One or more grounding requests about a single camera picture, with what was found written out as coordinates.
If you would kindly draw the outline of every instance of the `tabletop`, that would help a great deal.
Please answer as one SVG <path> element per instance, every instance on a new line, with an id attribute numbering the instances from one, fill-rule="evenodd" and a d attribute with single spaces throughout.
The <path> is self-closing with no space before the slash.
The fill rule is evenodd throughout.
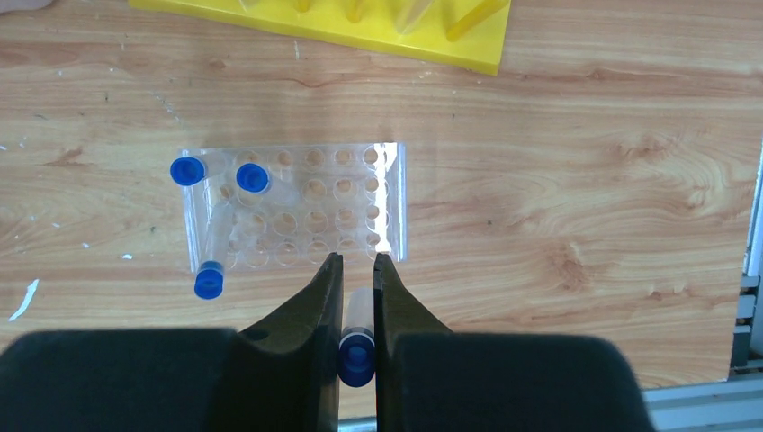
<path id="1" fill-rule="evenodd" d="M 0 315 L 39 279 L 0 347 L 35 329 L 240 329 L 308 282 L 316 268 L 237 273 L 194 296 L 178 149 L 404 141 L 398 269 L 440 320 L 608 338 L 644 387 L 722 380 L 761 23 L 754 0 L 515 0 L 491 77 L 123 0 L 0 15 Z M 346 267 L 348 292 L 371 283 L 370 260 Z M 372 386 L 342 389 L 342 417 L 373 413 Z"/>

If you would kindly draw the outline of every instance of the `wooden table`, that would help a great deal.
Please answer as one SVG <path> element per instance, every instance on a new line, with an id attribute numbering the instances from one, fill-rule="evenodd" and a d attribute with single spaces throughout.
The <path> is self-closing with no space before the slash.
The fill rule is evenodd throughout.
<path id="1" fill-rule="evenodd" d="M 399 140 L 399 271 L 453 329 L 594 334 L 646 387 L 721 380 L 762 23 L 752 0 L 516 0 L 489 77 L 117 0 L 0 16 L 0 315 L 40 279 L 0 344 L 258 320 L 315 269 L 235 274 L 195 298 L 176 151 Z M 370 261 L 346 271 L 348 291 L 371 284 Z M 373 387 L 342 400 L 343 417 L 373 414 Z"/>

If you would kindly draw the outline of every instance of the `wooden surface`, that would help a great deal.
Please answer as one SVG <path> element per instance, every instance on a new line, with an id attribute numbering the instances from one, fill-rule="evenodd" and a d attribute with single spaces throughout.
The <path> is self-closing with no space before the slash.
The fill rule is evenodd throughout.
<path id="1" fill-rule="evenodd" d="M 752 0 L 516 0 L 492 78 L 116 0 L 2 15 L 0 315 L 40 286 L 0 346 L 43 328 L 241 328 L 308 282 L 236 274 L 194 297 L 178 149 L 404 140 L 399 271 L 441 320 L 610 338 L 647 387 L 721 380 L 761 23 Z M 370 283 L 370 262 L 347 269 L 348 290 Z M 373 387 L 342 394 L 343 417 L 373 414 Z"/>

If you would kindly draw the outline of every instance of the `test tube cap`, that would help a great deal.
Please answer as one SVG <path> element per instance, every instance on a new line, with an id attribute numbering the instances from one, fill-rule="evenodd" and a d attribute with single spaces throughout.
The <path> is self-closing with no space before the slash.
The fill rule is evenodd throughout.
<path id="1" fill-rule="evenodd" d="M 196 284 L 193 291 L 204 300 L 212 300 L 222 294 L 222 265 L 215 261 L 202 264 L 196 274 Z"/>
<path id="2" fill-rule="evenodd" d="M 169 167 L 169 175 L 181 186 L 193 186 L 206 176 L 206 167 L 196 157 L 179 157 Z"/>
<path id="3" fill-rule="evenodd" d="M 236 173 L 236 183 L 241 189 L 257 194 L 265 190 L 270 183 L 270 177 L 258 164 L 244 164 Z"/>
<path id="4" fill-rule="evenodd" d="M 339 343 L 339 378 L 350 387 L 363 387 L 376 370 L 376 348 L 364 333 L 350 333 Z"/>

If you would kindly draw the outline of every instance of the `gripped test tube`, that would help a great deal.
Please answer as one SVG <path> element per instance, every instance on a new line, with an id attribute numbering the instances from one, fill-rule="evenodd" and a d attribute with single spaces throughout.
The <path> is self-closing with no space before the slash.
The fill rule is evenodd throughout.
<path id="1" fill-rule="evenodd" d="M 207 227 L 207 237 L 204 240 L 202 264 L 199 265 L 196 284 L 193 287 L 196 295 L 204 300 L 211 300 L 222 294 L 222 281 L 232 230 L 233 206 L 227 202 L 215 205 Z"/>
<path id="2" fill-rule="evenodd" d="M 363 387 L 376 370 L 373 341 L 373 289 L 360 288 L 350 296 L 339 341 L 339 378 L 350 387 Z"/>
<path id="3" fill-rule="evenodd" d="M 219 151 L 199 156 L 179 157 L 169 167 L 169 175 L 181 186 L 193 186 L 228 169 L 228 158 Z"/>
<path id="4" fill-rule="evenodd" d="M 258 164 L 244 164 L 236 173 L 236 183 L 241 189 L 252 194 L 261 194 L 273 203 L 294 205 L 300 199 L 300 192 L 271 175 Z"/>

